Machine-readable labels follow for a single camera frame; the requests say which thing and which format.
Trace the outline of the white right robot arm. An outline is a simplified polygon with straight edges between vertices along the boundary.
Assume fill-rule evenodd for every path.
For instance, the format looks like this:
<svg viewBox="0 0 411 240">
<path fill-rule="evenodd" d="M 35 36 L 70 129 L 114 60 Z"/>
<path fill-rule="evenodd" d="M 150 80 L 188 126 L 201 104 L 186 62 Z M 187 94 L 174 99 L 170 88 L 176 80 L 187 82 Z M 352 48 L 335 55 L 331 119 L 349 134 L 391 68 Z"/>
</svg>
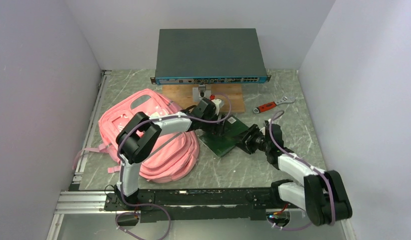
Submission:
<svg viewBox="0 0 411 240">
<path fill-rule="evenodd" d="M 257 125 L 235 137 L 236 146 L 247 154 L 264 152 L 267 162 L 291 179 L 275 181 L 269 202 L 276 208 L 293 204 L 304 210 L 315 226 L 332 225 L 352 217 L 353 209 L 343 180 L 336 170 L 323 170 L 301 159 L 284 145 L 280 125 Z"/>
</svg>

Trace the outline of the dark glossy book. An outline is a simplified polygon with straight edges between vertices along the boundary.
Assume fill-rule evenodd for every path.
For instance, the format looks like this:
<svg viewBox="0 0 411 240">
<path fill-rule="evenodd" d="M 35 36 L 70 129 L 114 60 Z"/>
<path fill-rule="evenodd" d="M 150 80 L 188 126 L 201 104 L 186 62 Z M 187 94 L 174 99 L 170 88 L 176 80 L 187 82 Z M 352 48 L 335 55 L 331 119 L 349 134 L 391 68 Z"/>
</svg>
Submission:
<svg viewBox="0 0 411 240">
<path fill-rule="evenodd" d="M 220 123 L 212 132 L 204 132 L 199 139 L 221 158 L 236 147 L 237 136 L 248 129 L 246 124 L 231 114 L 224 123 Z"/>
</svg>

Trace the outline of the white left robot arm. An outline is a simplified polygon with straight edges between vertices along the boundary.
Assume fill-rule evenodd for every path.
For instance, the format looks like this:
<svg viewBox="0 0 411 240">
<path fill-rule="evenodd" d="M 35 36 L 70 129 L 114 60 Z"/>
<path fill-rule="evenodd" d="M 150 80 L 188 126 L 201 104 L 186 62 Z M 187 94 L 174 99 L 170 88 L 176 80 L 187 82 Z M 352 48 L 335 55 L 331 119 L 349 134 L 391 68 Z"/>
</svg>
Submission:
<svg viewBox="0 0 411 240">
<path fill-rule="evenodd" d="M 117 203 L 124 210 L 131 210 L 138 203 L 141 163 L 150 156 L 159 137 L 209 130 L 225 121 L 219 118 L 223 106 L 221 99 L 203 98 L 190 109 L 165 116 L 147 116 L 142 111 L 136 113 L 115 140 L 120 159 L 119 179 L 115 185 Z"/>
</svg>

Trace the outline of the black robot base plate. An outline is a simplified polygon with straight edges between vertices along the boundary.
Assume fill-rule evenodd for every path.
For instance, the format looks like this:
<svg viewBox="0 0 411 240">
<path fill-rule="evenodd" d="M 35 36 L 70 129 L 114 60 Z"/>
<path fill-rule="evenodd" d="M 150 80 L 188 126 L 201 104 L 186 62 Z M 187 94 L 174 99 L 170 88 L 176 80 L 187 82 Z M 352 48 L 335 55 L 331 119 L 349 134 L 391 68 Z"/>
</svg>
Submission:
<svg viewBox="0 0 411 240">
<path fill-rule="evenodd" d="M 140 189 L 136 203 L 123 203 L 116 193 L 107 193 L 106 212 L 136 211 L 141 223 L 176 220 L 247 219 L 264 221 L 268 215 L 283 211 L 284 218 L 292 203 L 284 203 L 271 196 L 269 187 L 253 188 L 197 188 L 197 189 Z"/>
</svg>

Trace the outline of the pink school backpack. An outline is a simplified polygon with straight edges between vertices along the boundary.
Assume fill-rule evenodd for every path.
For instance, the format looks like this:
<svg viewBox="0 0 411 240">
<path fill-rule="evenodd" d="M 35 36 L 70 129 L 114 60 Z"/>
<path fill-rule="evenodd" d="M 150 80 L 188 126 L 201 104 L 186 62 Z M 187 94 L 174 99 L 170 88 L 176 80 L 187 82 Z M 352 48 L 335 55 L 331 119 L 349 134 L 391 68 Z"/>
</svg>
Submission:
<svg viewBox="0 0 411 240">
<path fill-rule="evenodd" d="M 102 144 L 82 149 L 75 157 L 96 152 L 108 154 L 118 165 L 108 168 L 108 173 L 120 171 L 121 160 L 117 157 L 116 138 L 129 120 L 138 112 L 149 117 L 174 114 L 182 108 L 166 96 L 151 89 L 140 90 L 109 108 L 98 120 Z M 158 138 L 150 155 L 141 163 L 139 175 L 147 181 L 168 183 L 186 176 L 194 167 L 200 146 L 195 132 L 171 133 Z"/>
</svg>

